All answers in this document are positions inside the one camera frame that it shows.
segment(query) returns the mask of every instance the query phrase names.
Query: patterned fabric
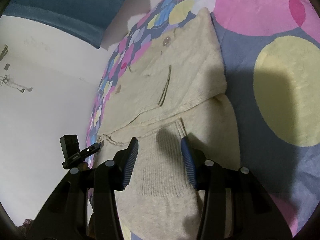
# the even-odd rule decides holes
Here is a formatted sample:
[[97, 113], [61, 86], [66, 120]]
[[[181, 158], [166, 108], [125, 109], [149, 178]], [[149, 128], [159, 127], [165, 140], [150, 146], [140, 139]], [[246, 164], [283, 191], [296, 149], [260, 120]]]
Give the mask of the patterned fabric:
[[[221, 44], [242, 165], [273, 195], [295, 234], [320, 200], [320, 19], [308, 0], [163, 0], [110, 58], [87, 146], [108, 117], [104, 107], [118, 78], [153, 39], [184, 26], [202, 7], [212, 12]], [[92, 167], [94, 157], [87, 161]]]

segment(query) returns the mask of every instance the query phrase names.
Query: teal fabric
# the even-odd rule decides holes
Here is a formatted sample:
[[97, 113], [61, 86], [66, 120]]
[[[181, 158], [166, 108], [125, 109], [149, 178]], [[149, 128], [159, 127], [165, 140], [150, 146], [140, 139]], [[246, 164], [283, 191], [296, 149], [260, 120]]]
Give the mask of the teal fabric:
[[4, 15], [41, 22], [100, 47], [124, 0], [11, 0]]

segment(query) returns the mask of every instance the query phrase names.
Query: polka dot bedsheet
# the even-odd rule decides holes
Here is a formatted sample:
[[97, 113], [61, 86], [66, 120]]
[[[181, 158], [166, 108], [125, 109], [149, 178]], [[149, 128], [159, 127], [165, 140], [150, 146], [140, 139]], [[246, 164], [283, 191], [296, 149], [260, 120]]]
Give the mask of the polka dot bedsheet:
[[[109, 118], [104, 107], [118, 78], [153, 39], [184, 26], [202, 7], [211, 12], [221, 44], [241, 165], [258, 177], [296, 234], [320, 200], [320, 19], [308, 0], [162, 0], [111, 56], [87, 146], [96, 141], [103, 116]], [[87, 162], [92, 167], [94, 156]], [[126, 239], [138, 239], [123, 230]]]

